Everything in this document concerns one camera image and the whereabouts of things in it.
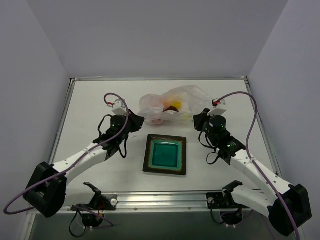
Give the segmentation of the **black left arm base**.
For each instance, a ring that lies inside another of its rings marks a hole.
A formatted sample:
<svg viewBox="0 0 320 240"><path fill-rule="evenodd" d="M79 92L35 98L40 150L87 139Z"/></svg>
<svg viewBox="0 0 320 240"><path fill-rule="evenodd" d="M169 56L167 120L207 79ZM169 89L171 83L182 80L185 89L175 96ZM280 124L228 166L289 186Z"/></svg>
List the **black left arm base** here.
<svg viewBox="0 0 320 240"><path fill-rule="evenodd" d="M94 193L88 204L73 204L72 211L80 215L85 229L113 228L116 224L106 219L105 211L115 211L118 204L118 196L115 193L102 194L102 191L89 182L84 183Z"/></svg>

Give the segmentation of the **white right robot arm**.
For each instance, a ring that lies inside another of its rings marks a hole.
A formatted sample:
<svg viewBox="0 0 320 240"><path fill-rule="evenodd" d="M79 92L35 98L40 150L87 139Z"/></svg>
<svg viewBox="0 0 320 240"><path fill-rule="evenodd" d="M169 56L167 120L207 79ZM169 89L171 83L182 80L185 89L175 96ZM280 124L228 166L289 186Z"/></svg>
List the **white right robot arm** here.
<svg viewBox="0 0 320 240"><path fill-rule="evenodd" d="M253 190L235 180L222 188L223 203L230 207L245 206L260 213L283 236L296 232L312 218L307 189L301 184L292 185L256 160L247 147L226 129L227 120L209 112L206 108L193 117L195 130L205 134L218 159L241 172L258 187Z"/></svg>

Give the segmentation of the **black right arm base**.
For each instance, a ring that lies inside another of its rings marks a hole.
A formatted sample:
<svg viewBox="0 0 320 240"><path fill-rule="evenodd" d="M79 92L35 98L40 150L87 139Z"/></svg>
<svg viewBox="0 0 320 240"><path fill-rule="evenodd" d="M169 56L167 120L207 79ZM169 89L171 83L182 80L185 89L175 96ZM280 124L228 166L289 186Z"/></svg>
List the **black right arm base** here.
<svg viewBox="0 0 320 240"><path fill-rule="evenodd" d="M210 215L213 222L217 225L225 225L227 228L236 228L241 225L246 219L243 214L243 209L247 206L236 203L233 200L231 193L236 187L242 187L243 183L235 180L225 186L220 192L207 192L206 204L210 210ZM226 210L220 213L220 221L214 217L213 210Z"/></svg>

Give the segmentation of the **translucent white plastic bag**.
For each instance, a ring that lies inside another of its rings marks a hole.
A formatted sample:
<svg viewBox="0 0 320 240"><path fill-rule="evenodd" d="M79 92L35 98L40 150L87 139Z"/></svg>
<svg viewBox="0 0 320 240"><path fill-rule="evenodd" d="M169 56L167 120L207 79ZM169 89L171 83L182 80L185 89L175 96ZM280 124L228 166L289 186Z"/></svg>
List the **translucent white plastic bag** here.
<svg viewBox="0 0 320 240"><path fill-rule="evenodd" d="M157 95L147 94L139 100L140 117L149 125L163 122L189 123L193 116L212 106L212 97L196 85L180 86Z"/></svg>

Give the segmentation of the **dark brown fake fruit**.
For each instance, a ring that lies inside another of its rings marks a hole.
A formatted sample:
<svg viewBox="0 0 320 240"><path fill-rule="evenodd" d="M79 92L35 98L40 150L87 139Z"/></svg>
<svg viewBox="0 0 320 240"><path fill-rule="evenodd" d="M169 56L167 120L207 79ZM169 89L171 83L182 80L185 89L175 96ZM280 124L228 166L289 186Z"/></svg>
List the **dark brown fake fruit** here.
<svg viewBox="0 0 320 240"><path fill-rule="evenodd" d="M163 110L163 112L167 112L167 111L179 112L179 110L176 107L172 106L172 105Z"/></svg>

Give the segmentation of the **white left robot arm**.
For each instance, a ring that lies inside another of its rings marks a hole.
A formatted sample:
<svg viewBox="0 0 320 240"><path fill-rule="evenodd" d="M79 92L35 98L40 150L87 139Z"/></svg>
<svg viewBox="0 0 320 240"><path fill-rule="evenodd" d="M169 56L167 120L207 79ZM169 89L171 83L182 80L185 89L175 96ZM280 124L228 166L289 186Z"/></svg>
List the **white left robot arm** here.
<svg viewBox="0 0 320 240"><path fill-rule="evenodd" d="M129 134L138 132L144 121L144 117L132 111L110 116L109 129L100 132L85 149L54 164L40 163L27 184L23 199L46 218L75 204L76 197L67 194L68 185L80 174L119 152L120 145L126 144Z"/></svg>

